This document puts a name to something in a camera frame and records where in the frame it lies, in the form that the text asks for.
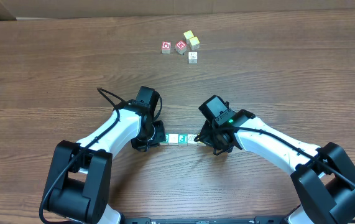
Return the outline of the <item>green letter B block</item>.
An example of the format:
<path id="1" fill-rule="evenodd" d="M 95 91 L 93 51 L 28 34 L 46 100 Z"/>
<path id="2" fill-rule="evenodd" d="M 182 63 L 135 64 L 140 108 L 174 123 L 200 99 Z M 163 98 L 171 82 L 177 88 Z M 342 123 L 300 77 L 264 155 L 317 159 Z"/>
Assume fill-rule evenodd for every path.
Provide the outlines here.
<path id="1" fill-rule="evenodd" d="M 168 134 L 165 134 L 165 139 L 162 142 L 159 142 L 160 145 L 169 145 L 168 143 Z"/>

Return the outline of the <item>plain E pretzel block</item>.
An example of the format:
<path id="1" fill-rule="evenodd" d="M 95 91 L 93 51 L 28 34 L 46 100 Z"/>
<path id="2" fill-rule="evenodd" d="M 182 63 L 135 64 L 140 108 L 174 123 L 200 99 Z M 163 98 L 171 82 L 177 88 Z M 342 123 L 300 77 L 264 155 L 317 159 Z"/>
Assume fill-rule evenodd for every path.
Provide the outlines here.
<path id="1" fill-rule="evenodd" d="M 198 143 L 195 141 L 196 135 L 195 134 L 188 134 L 187 135 L 187 144 L 189 146 L 197 146 Z"/>

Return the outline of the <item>green letter F block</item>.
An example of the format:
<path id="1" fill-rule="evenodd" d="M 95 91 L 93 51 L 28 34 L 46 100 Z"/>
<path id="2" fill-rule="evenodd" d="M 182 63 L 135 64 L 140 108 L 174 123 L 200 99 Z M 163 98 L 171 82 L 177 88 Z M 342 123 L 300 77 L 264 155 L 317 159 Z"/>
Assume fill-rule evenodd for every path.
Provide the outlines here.
<path id="1" fill-rule="evenodd" d="M 188 144 L 188 135 L 187 134 L 179 134 L 178 135 L 178 145 L 186 146 Z"/>

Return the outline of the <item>red Y wooden block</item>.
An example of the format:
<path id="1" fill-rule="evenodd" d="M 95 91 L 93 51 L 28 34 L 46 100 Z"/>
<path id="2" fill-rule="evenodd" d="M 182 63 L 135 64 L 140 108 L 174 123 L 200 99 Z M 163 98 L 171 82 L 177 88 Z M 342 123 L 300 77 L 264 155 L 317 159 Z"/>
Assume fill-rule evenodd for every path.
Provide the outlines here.
<path id="1" fill-rule="evenodd" d="M 195 139 L 196 139 L 196 142 L 197 142 L 197 145 L 198 145 L 198 146 L 206 146 L 205 143 L 203 143 L 203 142 L 200 141 L 199 135 L 197 135 L 197 137 L 196 137 Z"/>

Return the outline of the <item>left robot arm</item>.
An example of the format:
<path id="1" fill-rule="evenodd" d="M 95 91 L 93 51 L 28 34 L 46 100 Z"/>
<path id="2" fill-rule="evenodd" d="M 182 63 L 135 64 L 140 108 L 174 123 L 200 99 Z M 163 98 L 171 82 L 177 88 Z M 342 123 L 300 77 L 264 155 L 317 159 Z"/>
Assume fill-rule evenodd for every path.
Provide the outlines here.
<path id="1" fill-rule="evenodd" d="M 92 134 L 59 142 L 39 207 L 41 222 L 48 222 L 48 211 L 64 223 L 123 223 L 124 216 L 108 203 L 113 157 L 128 142 L 140 152 L 164 142 L 161 109 L 159 93 L 142 86 L 136 98 L 113 104 L 111 117 Z"/>

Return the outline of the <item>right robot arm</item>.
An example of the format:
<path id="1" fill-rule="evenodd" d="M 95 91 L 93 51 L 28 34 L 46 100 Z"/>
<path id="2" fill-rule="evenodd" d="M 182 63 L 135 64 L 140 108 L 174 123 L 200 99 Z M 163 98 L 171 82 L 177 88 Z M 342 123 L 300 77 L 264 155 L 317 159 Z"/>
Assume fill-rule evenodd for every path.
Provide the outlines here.
<path id="1" fill-rule="evenodd" d="M 218 156 L 234 147 L 252 152 L 286 172 L 300 205 L 284 223 L 355 223 L 355 165 L 346 151 L 329 142 L 301 142 L 266 125 L 247 110 L 233 111 L 213 95 L 199 110 L 206 121 L 195 138 Z"/>

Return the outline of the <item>blue X wooden block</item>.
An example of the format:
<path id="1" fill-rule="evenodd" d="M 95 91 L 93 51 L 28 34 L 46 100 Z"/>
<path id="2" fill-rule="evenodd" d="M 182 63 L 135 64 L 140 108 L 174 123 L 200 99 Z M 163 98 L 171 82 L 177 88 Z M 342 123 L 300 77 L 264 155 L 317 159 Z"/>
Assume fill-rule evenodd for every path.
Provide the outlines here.
<path id="1" fill-rule="evenodd" d="M 197 64 L 198 63 L 198 52 L 189 52 L 188 53 L 188 63 Z"/>

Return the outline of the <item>red apple picture block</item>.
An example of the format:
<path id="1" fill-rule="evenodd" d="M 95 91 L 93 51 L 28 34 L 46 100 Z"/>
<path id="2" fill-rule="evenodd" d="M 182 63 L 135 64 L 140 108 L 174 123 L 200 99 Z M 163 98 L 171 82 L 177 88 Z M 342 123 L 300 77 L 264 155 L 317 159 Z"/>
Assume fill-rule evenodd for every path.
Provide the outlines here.
<path id="1" fill-rule="evenodd" d="M 170 54 L 171 53 L 171 46 L 172 46 L 172 44 L 170 42 L 162 42 L 161 52 L 163 54 Z"/>

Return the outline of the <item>red letter M block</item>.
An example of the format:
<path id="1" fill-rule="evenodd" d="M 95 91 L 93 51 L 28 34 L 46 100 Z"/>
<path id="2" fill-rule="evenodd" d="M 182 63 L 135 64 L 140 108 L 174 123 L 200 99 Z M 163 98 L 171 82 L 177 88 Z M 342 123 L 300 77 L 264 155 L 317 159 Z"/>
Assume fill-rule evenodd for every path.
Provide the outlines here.
<path id="1" fill-rule="evenodd" d="M 175 44 L 175 50 L 180 54 L 183 55 L 187 51 L 187 44 L 183 40 L 179 40 Z"/>

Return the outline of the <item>yellow front wooden block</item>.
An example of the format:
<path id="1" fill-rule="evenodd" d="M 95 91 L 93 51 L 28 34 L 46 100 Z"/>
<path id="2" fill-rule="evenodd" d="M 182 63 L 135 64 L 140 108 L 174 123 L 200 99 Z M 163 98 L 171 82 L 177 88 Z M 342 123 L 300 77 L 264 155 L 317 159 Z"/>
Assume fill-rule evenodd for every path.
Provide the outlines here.
<path id="1" fill-rule="evenodd" d="M 192 50 L 197 50 L 200 48 L 200 41 L 197 36 L 189 39 L 189 45 Z"/>

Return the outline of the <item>yellow wooden block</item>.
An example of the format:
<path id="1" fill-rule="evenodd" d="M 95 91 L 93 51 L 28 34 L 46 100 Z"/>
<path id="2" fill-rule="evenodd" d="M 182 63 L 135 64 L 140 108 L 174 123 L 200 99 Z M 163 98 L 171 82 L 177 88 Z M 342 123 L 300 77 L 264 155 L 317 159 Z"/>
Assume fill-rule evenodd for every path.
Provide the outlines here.
<path id="1" fill-rule="evenodd" d="M 191 30 L 188 30 L 183 33 L 185 41 L 189 41 L 191 38 L 194 37 L 193 32 Z"/>
<path id="2" fill-rule="evenodd" d="M 189 45 L 192 50 L 197 50 L 200 48 L 200 41 L 197 36 L 189 39 Z"/>

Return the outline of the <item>yellow rear wooden block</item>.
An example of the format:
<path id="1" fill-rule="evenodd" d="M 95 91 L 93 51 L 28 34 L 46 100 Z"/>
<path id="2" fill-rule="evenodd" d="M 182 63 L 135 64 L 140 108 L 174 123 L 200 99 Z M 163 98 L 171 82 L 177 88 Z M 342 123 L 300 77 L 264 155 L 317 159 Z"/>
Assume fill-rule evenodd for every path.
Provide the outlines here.
<path id="1" fill-rule="evenodd" d="M 191 38 L 194 37 L 193 32 L 191 30 L 188 30 L 183 33 L 185 41 L 189 41 Z"/>

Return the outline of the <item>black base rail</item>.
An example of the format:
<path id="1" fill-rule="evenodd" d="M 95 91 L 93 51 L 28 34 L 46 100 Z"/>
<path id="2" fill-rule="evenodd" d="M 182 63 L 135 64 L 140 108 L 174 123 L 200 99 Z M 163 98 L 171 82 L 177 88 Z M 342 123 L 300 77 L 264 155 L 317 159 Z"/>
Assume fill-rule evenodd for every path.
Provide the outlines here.
<path id="1" fill-rule="evenodd" d="M 288 224 L 288 223 L 312 223 L 309 218 L 293 218 L 288 216 L 256 216 L 251 218 L 171 218 L 159 219 L 149 217 L 124 217 L 121 224 Z"/>

